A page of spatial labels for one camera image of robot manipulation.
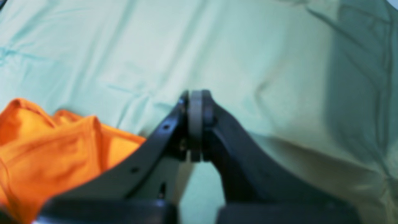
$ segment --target black mount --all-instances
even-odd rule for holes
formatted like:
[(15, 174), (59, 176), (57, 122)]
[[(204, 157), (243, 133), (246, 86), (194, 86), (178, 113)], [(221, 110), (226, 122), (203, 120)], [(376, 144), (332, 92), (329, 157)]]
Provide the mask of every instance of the black mount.
[(49, 200), (37, 223), (174, 224), (179, 163), (211, 161), (227, 205), (218, 223), (359, 224), (355, 209), (283, 169), (207, 90), (185, 91), (132, 155), (98, 178)]

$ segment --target light green fabric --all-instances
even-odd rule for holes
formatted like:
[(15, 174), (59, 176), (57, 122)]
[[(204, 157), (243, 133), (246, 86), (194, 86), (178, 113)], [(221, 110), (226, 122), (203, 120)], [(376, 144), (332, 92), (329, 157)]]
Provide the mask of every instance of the light green fabric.
[[(207, 88), (283, 167), (393, 224), (397, 14), (384, 0), (9, 0), (0, 108), (24, 97), (147, 136), (182, 90)], [(213, 223), (217, 172), (192, 169), (182, 223)]]

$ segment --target orange fabric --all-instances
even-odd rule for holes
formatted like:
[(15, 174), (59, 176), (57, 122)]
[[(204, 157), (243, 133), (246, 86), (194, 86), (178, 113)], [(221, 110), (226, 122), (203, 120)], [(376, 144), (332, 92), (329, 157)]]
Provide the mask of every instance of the orange fabric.
[(133, 153), (144, 138), (24, 99), (0, 114), (0, 206), (31, 223), (49, 198), (81, 185)]

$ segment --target gray ring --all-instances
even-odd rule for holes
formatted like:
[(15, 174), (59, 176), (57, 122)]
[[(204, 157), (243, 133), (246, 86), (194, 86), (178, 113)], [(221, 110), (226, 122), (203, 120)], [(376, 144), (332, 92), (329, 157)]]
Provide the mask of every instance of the gray ring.
[(203, 100), (202, 91), (192, 91), (188, 106), (188, 133), (191, 150), (202, 149)]

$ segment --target screw hole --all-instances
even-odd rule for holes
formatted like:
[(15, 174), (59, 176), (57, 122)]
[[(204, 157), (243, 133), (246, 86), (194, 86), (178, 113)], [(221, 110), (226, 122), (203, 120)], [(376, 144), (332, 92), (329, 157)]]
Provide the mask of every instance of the screw hole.
[(138, 168), (138, 167), (133, 167), (133, 168), (130, 170), (131, 173), (137, 173), (138, 171), (140, 171), (140, 168)]
[(163, 182), (159, 189), (158, 199), (164, 199), (166, 196), (166, 183)]

